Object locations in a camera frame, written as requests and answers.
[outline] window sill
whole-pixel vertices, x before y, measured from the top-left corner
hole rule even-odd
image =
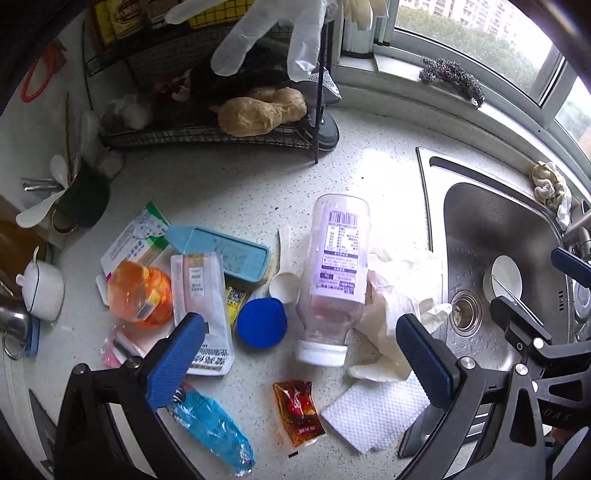
[[[486,100],[476,109],[446,85],[422,84],[420,70],[409,61],[374,54],[371,59],[342,56],[333,75],[344,90],[363,89],[379,96],[371,102],[351,90],[343,95],[343,106],[407,119],[478,148],[526,175],[538,160],[552,161],[567,177],[573,194],[589,199],[590,162],[578,163],[517,107],[511,116]],[[483,92],[488,99],[498,96],[484,85]]]

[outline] white bottle cap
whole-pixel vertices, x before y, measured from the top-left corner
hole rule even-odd
[[[347,346],[300,340],[295,352],[300,362],[322,367],[342,367],[347,356]]]

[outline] window glass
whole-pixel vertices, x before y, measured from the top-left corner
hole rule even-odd
[[[580,78],[575,80],[556,120],[591,160],[591,95]]]
[[[525,93],[552,47],[551,40],[507,0],[401,0],[396,28],[468,55]]]

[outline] stainless steel sink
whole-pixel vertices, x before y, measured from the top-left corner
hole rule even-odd
[[[439,331],[450,350],[458,357],[471,356],[483,368],[507,371],[517,363],[518,352],[491,320],[482,291],[485,270],[499,255],[508,255],[519,267],[521,300],[554,343],[567,343],[573,318],[571,286],[550,262],[552,249],[562,246],[552,213],[511,186],[510,177],[520,180],[520,174],[509,167],[496,166],[503,181],[422,147],[418,153],[431,248],[447,271],[442,299],[454,306]]]

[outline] metal mug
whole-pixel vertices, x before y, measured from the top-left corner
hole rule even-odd
[[[18,360],[25,351],[31,336],[32,325],[32,315],[27,311],[22,299],[0,294],[0,331],[3,331],[2,348],[13,360]],[[21,345],[19,352],[13,353],[8,349],[6,345],[7,337],[12,338]]]
[[[58,233],[69,233],[75,227],[90,228],[99,221],[109,203],[110,191],[107,178],[91,168],[82,157],[78,157],[78,171],[70,186],[54,204],[51,225]],[[56,211],[71,223],[69,229],[55,225]]]

